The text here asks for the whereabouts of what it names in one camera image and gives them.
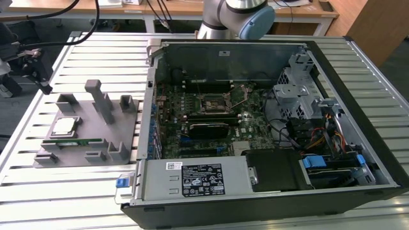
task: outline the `motherboard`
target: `motherboard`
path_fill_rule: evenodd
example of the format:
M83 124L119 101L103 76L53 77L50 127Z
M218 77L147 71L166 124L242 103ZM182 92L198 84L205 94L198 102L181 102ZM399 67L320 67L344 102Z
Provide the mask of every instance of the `motherboard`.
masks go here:
M274 148L265 94L247 82L159 84L161 158L239 156L247 149Z

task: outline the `power supply label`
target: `power supply label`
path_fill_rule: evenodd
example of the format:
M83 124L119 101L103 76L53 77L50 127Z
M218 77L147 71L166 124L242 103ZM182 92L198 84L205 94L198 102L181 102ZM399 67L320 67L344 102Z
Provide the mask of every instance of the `power supply label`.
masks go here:
M225 194L221 164L183 165L181 178L183 197Z

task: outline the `white connector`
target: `white connector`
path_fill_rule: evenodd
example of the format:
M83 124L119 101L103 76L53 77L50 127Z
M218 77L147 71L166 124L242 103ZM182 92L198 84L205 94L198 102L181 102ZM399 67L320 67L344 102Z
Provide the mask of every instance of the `white connector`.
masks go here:
M159 20L159 24L166 28L169 29L169 24L165 20Z

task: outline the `desk leg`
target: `desk leg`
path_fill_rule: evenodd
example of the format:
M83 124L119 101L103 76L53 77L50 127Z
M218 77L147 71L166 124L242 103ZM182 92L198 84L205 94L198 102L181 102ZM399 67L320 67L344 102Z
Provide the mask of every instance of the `desk leg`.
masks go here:
M324 36L326 31L330 27L331 20L332 18L320 18L320 23L314 30L314 36Z
M154 16L143 15L142 19L145 21L146 33L154 34Z

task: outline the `metal slatted table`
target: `metal slatted table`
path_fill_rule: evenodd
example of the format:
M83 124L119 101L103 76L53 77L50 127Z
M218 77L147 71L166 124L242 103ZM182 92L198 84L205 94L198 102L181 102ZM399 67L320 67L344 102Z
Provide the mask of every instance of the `metal slatted table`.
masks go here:
M129 165L31 168L33 156L51 123L58 93L89 100L83 84L99 79L110 99L126 93L142 100L149 38L193 38L190 34L94 33L77 46L63 47L54 63L53 93L39 92L27 107L0 155L1 229L139 229L113 201L114 180L134 170L138 124ZM312 39L322 49L378 133L409 172L409 104L352 42L338 37L266 36L269 40ZM141 121L141 104L138 122ZM375 201L340 215L288 218L191 229L409 229L409 197Z

